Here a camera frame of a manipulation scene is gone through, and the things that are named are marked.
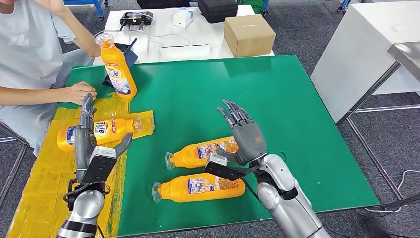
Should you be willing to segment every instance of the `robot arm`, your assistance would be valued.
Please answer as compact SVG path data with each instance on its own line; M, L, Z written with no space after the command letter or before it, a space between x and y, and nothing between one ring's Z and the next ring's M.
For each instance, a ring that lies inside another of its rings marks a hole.
M287 238L330 238L322 222L313 211L309 200L280 156L267 153L267 145L260 127L243 108L223 100L229 109L217 109L225 117L238 144L238 151L216 150L208 158L205 171L236 180L253 172L257 178L257 196L270 212ZM249 168L232 168L227 162L236 162Z
M88 94L82 104L80 125L75 131L76 178L69 184L64 196L71 211L58 231L57 238L93 238L97 219L104 206L107 191L105 182L118 157L131 144L132 134L124 136L114 148L97 146L93 133L93 99Z

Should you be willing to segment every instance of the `green mat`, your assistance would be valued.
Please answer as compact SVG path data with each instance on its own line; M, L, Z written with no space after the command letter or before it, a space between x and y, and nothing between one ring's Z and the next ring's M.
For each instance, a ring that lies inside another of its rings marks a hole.
M379 204L296 56L137 64L131 72L138 95L130 111L153 110L156 129L128 150L119 236L271 218L249 191L225 200L152 201L154 182L202 171L168 171L166 152L230 135L216 109L222 99L248 111L270 153L286 154L316 212ZM68 85L84 80L103 97L112 91L100 85L104 76L103 67L75 69ZM253 175L246 179L256 187Z

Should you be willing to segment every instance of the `person's hand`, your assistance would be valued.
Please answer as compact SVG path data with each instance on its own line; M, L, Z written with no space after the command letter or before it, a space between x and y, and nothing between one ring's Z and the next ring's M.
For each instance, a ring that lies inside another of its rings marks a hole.
M96 98L95 89L89 85L87 82L76 83L71 87L63 88L64 90L64 102L76 103L81 105L85 96L90 93L92 98Z
M63 15L68 8L63 0L34 0L37 4L54 13L57 16Z

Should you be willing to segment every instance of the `floor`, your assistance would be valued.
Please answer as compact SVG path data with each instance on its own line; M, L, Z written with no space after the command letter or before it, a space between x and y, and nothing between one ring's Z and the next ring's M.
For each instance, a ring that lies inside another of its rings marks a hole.
M337 0L271 0L268 15L265 18L277 33L273 47L275 54L296 54L305 71L310 75L342 18L342 14L336 12L338 6ZM138 9L135 1L110 0L110 7L103 7L105 18L110 10L129 9ZM77 7L72 10L92 33L103 30L105 21L98 20L94 9ZM64 52L75 48L74 45L63 45ZM365 107L406 104L420 104L419 96L415 93L374 96L366 102ZM420 109L411 109L357 113L351 117L377 157L384 163L394 183L401 181L404 170L420 170L419 113ZM341 125L339 131L379 200L382 203L394 201L395 196L348 124ZM19 142L16 141L0 144L0 158L3 161L0 167L0 187L3 187L13 166L19 146ZM7 233L34 160L32 150L28 149L4 205L0 208L0 238L5 237ZM408 174L401 188L402 194L410 195L420 192L419 181L420 174ZM378 233L369 233L368 228L376 232L384 230L388 233L420 238L420 205L404 207L400 212L386 217L368 218L382 215L358 209L329 212L319 216L334 238L345 237L334 232L352 238L380 237ZM262 221L145 237L265 238L283 237L283 235L273 221Z

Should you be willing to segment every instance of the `detergent bottle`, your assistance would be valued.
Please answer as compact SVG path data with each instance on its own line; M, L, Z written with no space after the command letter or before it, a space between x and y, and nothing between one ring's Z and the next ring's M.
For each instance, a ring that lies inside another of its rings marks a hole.
M167 152L165 155L166 167L172 170L174 167L191 169L204 166L210 154L216 151L217 146L232 153L238 150L233 136L188 145L175 154Z
M101 33L96 37L101 47L101 58L111 79L115 92L123 99L132 99L137 93L137 87L125 61L125 56L114 44L114 37Z
M164 184L155 182L152 186L152 199L155 202L162 199L194 202L238 197L244 192L245 184L240 179L230 181L209 173L201 173L179 176Z
M98 145L121 140L127 133L140 131L140 117L133 119L111 119L93 123L93 133ZM75 126L63 128L58 132L57 144L63 151L74 150Z

